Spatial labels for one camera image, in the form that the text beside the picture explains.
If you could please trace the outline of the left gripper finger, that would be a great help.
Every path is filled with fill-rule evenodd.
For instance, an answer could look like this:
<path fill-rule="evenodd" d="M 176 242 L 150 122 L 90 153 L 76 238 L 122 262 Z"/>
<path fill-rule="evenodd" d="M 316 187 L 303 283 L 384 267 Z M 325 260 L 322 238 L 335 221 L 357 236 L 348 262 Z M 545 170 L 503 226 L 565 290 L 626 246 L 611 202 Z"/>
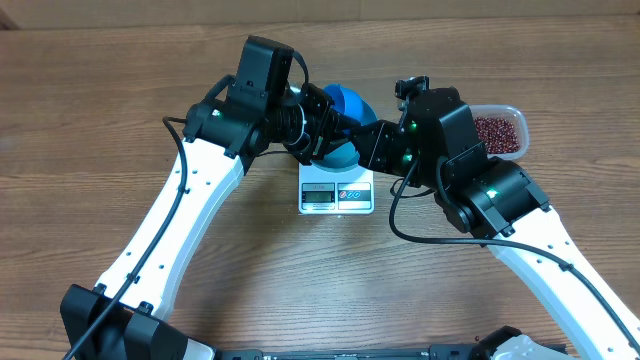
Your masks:
<path fill-rule="evenodd" d="M 335 109 L 330 109 L 328 113 L 328 134 L 331 138 L 346 138 L 351 132 L 361 126 L 361 123 Z"/>
<path fill-rule="evenodd" d="M 349 158 L 353 154 L 349 138 L 340 136 L 338 138 L 320 138 L 317 147 L 317 158 L 324 159 L 326 156 L 332 158 Z"/>

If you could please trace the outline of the blue plastic measuring scoop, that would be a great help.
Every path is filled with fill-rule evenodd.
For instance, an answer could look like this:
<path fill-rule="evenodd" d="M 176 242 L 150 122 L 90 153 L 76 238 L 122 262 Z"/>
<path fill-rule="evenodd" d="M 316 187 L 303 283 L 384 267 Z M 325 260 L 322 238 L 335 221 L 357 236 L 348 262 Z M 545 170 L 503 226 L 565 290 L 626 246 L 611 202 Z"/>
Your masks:
<path fill-rule="evenodd" d="M 355 91 L 340 84 L 327 85 L 324 91 L 334 101 L 333 108 L 342 115 L 357 120 L 362 125 L 376 120 L 371 107 Z"/>

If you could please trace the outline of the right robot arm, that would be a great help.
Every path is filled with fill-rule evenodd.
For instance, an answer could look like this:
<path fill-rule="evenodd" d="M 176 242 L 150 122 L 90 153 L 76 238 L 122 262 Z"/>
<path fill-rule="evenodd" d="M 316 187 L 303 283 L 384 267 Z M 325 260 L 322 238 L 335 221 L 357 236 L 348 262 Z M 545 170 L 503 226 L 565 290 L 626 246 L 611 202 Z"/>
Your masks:
<path fill-rule="evenodd" d="M 402 90 L 399 122 L 350 131 L 360 164 L 425 186 L 459 238 L 409 235 L 433 245 L 486 247 L 530 289 L 584 359 L 636 359 L 639 319 L 580 252 L 547 194 L 519 165 L 490 157 L 455 88 Z"/>

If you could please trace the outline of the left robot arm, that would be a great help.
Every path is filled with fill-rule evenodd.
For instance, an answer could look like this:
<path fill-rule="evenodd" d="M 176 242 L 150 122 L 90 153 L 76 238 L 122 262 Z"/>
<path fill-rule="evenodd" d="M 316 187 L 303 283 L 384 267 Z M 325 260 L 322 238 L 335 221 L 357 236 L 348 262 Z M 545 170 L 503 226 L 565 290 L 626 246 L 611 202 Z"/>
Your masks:
<path fill-rule="evenodd" d="M 183 276 L 211 221 L 272 143 L 309 163 L 343 144 L 361 115 L 312 84 L 222 78 L 171 134 L 178 156 L 164 187 L 93 289 L 73 285 L 60 312 L 68 359 L 215 359 L 168 324 Z"/>

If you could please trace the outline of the blue metal bowl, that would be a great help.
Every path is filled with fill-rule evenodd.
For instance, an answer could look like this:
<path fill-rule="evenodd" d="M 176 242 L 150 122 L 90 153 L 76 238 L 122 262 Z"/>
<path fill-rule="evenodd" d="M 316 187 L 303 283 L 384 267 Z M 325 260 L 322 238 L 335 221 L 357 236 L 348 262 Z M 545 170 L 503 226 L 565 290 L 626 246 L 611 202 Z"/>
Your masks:
<path fill-rule="evenodd" d="M 325 171 L 332 172 L 342 172 L 357 167 L 359 153 L 356 151 L 352 143 L 350 143 L 350 145 L 352 146 L 353 154 L 349 158 L 332 158 L 330 156 L 326 156 L 324 159 L 311 159 L 310 164 L 317 166 Z"/>

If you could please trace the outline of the white digital kitchen scale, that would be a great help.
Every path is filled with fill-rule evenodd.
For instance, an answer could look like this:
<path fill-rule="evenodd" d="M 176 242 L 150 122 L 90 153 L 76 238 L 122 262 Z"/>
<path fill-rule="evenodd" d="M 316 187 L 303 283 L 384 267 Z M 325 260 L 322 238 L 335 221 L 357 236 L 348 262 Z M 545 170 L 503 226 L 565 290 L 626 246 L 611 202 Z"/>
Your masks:
<path fill-rule="evenodd" d="M 360 166 L 325 170 L 300 165 L 298 210 L 303 215 L 368 215 L 375 209 L 373 172 Z"/>

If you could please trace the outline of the red adzuki beans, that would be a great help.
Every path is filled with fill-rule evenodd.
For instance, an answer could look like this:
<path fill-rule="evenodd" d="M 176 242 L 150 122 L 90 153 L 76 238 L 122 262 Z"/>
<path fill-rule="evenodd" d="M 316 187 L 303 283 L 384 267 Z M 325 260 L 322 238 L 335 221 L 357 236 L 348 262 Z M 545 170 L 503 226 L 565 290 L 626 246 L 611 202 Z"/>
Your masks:
<path fill-rule="evenodd" d="M 477 117 L 474 124 L 489 154 L 508 154 L 520 150 L 514 125 L 505 118 Z"/>

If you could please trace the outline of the clear plastic food container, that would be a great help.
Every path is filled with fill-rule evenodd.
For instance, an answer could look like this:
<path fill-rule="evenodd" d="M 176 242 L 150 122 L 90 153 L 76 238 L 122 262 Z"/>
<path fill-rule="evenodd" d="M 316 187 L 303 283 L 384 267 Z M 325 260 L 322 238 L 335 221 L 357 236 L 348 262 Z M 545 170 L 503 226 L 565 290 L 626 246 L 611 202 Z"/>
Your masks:
<path fill-rule="evenodd" d="M 530 145 L 529 128 L 523 113 L 511 105 L 471 105 L 471 113 L 477 117 L 503 118 L 513 127 L 519 148 L 516 151 L 497 154 L 497 157 L 508 161 L 516 161 L 523 157 Z"/>

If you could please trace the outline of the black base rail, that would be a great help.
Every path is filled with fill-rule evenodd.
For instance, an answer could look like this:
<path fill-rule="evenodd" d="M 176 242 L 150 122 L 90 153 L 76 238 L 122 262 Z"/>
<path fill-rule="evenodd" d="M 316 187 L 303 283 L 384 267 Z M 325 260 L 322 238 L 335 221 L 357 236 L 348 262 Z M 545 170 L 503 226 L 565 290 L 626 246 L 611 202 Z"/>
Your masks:
<path fill-rule="evenodd" d="M 214 360 L 466 360 L 490 359 L 478 345 L 439 344 L 426 348 L 322 351 L 217 350 Z"/>

